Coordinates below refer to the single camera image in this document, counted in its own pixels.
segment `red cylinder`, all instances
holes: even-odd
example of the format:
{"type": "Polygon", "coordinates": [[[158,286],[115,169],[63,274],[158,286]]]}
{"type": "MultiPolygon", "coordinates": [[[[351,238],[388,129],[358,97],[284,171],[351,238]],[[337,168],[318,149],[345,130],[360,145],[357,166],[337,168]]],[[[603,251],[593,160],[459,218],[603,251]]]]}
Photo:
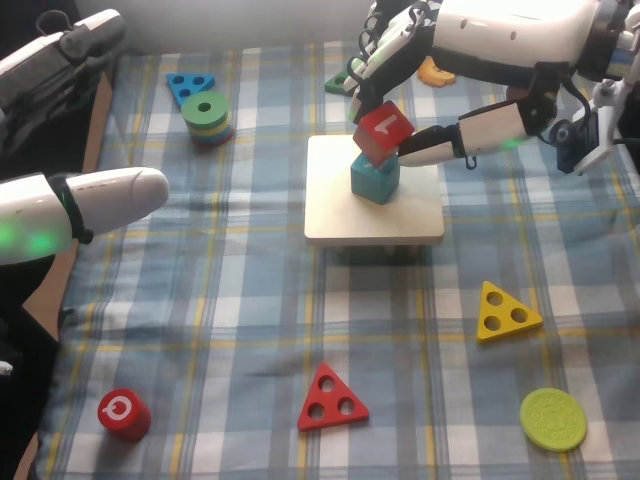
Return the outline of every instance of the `red cylinder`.
{"type": "Polygon", "coordinates": [[[133,391],[118,388],[98,406],[98,420],[109,433],[125,442],[137,442],[151,427],[151,412],[133,391]]]}

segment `white platform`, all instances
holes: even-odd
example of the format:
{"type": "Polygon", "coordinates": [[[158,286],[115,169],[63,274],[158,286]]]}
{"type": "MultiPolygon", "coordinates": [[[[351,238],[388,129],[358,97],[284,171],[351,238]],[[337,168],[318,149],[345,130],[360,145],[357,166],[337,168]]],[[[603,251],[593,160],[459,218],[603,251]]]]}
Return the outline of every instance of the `white platform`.
{"type": "Polygon", "coordinates": [[[351,135],[309,139],[304,234],[314,245],[427,245],[444,236],[438,167],[400,170],[389,203],[351,192],[350,167],[360,149],[351,135]]]}

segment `green light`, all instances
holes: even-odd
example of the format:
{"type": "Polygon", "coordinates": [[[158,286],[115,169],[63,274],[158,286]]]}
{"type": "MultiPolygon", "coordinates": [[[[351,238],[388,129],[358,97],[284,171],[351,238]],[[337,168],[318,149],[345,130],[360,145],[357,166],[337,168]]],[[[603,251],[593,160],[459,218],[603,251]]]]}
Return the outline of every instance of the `green light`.
{"type": "Polygon", "coordinates": [[[55,251],[55,238],[46,233],[34,235],[29,239],[27,250],[29,253],[42,255],[45,253],[51,253],[55,251]]]}
{"type": "Polygon", "coordinates": [[[15,239],[13,228],[8,225],[0,225],[0,248],[9,248],[15,239]]]}
{"type": "Polygon", "coordinates": [[[516,148],[524,141],[523,138],[512,138],[511,140],[507,140],[502,144],[502,148],[516,148]]]}

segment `blue tablecloth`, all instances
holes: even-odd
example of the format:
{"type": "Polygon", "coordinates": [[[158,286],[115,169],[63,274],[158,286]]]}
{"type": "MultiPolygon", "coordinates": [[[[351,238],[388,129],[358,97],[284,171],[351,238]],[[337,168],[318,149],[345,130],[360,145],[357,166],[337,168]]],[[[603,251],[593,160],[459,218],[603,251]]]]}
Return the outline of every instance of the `blue tablecloth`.
{"type": "MultiPolygon", "coordinates": [[[[456,160],[439,167],[444,242],[417,263],[309,247],[307,140],[353,131],[348,99],[323,88],[351,52],[121,60],[100,167],[161,169],[171,196],[80,249],[40,431],[44,478],[640,478],[640,183],[628,159],[565,176],[532,140],[474,171],[456,160]],[[215,74],[232,142],[194,146],[170,72],[215,74]],[[544,327],[479,346],[485,280],[544,327]],[[367,425],[298,433],[321,361],[368,406],[367,425]],[[115,387],[151,409],[136,445],[97,420],[115,387]],[[520,404],[541,387],[583,405],[580,449],[546,453],[524,436],[520,404]]],[[[426,127],[504,90],[463,78],[431,89],[414,76],[388,98],[426,127]]],[[[577,103],[559,106],[566,115],[577,103]]]]}

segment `gray wall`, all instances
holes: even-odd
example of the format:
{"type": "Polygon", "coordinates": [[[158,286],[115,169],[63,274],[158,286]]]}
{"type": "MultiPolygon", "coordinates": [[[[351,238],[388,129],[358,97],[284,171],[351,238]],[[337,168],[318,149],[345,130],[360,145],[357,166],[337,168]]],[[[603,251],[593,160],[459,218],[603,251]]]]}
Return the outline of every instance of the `gray wall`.
{"type": "Polygon", "coordinates": [[[130,48],[206,52],[353,40],[373,0],[76,0],[83,16],[115,8],[130,48]]]}

